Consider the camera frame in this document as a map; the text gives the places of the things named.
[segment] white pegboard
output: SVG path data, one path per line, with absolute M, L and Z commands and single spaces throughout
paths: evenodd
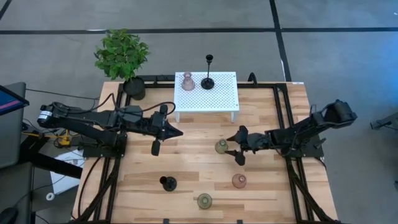
M 175 73 L 174 103 L 176 112 L 229 112 L 239 111 L 236 72 L 210 72 L 214 87 L 205 90 L 200 82 L 207 72 L 191 72 L 195 88 L 185 91 L 182 88 L 183 72 Z

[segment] wooden tabletop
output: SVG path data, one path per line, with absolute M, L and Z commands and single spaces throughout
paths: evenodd
M 117 92 L 118 82 L 106 82 L 101 93 L 103 101 L 110 93 Z M 287 83 L 290 104 L 295 122 L 305 119 L 309 104 L 303 84 Z M 279 128 L 272 89 L 238 89 L 240 112 L 235 123 L 230 113 L 184 113 L 180 123 L 174 115 L 169 122 L 184 132 L 183 136 L 164 141 L 159 156 L 150 154 L 154 140 L 150 136 L 129 133 L 126 154 L 121 161 L 112 223 L 295 223 L 292 196 L 285 161 L 274 150 L 263 150 L 253 155 L 245 153 L 246 165 L 239 166 L 234 157 L 218 154 L 215 144 L 221 138 L 233 136 L 239 125 L 245 125 L 250 133 L 263 133 Z M 173 88 L 148 88 L 141 101 L 132 105 L 148 108 L 163 101 L 173 101 Z M 285 124 L 288 124 L 282 100 Z M 101 110 L 113 110 L 111 100 Z M 150 116 L 155 110 L 144 113 Z M 230 149 L 239 149 L 228 142 Z M 81 185 L 95 158 L 85 162 L 80 186 L 73 209 L 77 216 L 77 203 Z M 82 211 L 98 192 L 104 159 L 97 163 L 83 192 Z M 313 158 L 303 159 L 308 188 L 319 206 L 330 217 L 337 219 L 325 168 Z M 236 189 L 232 176 L 244 174 L 247 185 Z M 159 183 L 161 176 L 177 179 L 177 188 L 166 192 Z M 207 193 L 213 205 L 202 210 L 197 197 Z M 299 193 L 301 211 L 306 218 L 303 197 Z M 101 218 L 104 219 L 108 194 L 103 200 Z

